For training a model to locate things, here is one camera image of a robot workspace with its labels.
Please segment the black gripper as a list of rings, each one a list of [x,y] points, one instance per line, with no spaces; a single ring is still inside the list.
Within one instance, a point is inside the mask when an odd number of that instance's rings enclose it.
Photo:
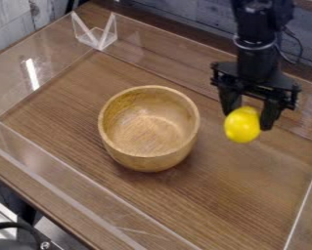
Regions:
[[[213,62],[211,68],[213,69],[211,81],[219,89],[224,114],[230,115],[242,106],[242,96],[266,101],[260,115],[260,129],[271,130],[283,109],[297,108],[301,85],[279,69],[264,81],[256,81],[239,76],[235,62]]]

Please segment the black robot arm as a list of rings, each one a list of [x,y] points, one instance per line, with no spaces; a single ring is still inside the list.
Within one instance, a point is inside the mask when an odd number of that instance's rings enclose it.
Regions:
[[[247,96],[263,102],[260,129],[274,128],[286,109],[295,110],[301,85],[280,69],[283,31],[294,19],[293,0],[231,0],[236,21],[236,61],[213,62],[211,84],[230,115]]]

